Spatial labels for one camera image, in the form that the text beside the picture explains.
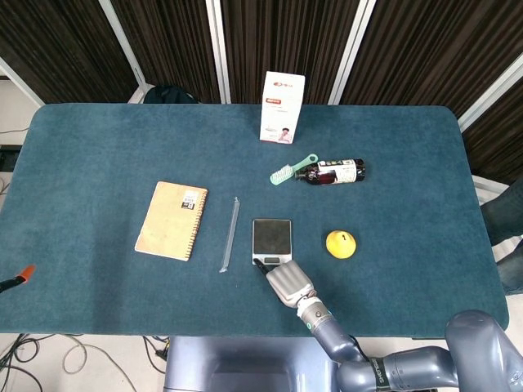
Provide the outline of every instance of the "yellow ball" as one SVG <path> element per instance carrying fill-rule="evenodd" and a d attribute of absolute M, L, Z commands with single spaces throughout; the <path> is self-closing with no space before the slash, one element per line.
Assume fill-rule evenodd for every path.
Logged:
<path fill-rule="evenodd" d="M 327 250 L 338 259 L 347 259 L 356 251 L 356 240 L 346 231 L 331 231 L 325 241 Z"/>

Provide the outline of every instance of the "backpack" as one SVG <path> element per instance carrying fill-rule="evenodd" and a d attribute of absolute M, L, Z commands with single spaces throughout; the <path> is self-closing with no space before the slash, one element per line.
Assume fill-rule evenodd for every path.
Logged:
<path fill-rule="evenodd" d="M 180 87 L 156 86 L 147 92 L 144 104 L 198 104 L 198 101 Z"/>

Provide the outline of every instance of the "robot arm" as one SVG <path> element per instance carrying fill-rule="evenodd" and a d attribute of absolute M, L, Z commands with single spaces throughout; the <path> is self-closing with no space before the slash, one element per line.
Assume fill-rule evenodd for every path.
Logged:
<path fill-rule="evenodd" d="M 296 261 L 273 270 L 255 263 L 278 298 L 297 309 L 325 352 L 341 364 L 337 381 L 342 392 L 458 387 L 458 380 L 462 392 L 523 392 L 523 358 L 486 313 L 469 310 L 449 321 L 445 336 L 450 352 L 422 347 L 368 359 L 316 296 Z"/>

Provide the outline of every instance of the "brown glass bottle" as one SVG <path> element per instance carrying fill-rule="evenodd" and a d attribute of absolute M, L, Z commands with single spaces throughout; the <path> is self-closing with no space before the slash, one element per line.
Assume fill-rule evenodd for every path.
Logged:
<path fill-rule="evenodd" d="M 363 159 L 319 161 L 297 171 L 294 177 L 313 185 L 362 181 L 365 178 L 365 162 Z"/>

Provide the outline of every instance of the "person's leg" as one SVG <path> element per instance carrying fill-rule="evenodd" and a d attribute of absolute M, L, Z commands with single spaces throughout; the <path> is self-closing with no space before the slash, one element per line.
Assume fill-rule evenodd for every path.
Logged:
<path fill-rule="evenodd" d="M 514 252 L 499 261 L 498 272 L 505 295 L 523 293 L 523 241 Z"/>
<path fill-rule="evenodd" d="M 492 246 L 523 234 L 523 177 L 494 200 L 481 206 Z"/>

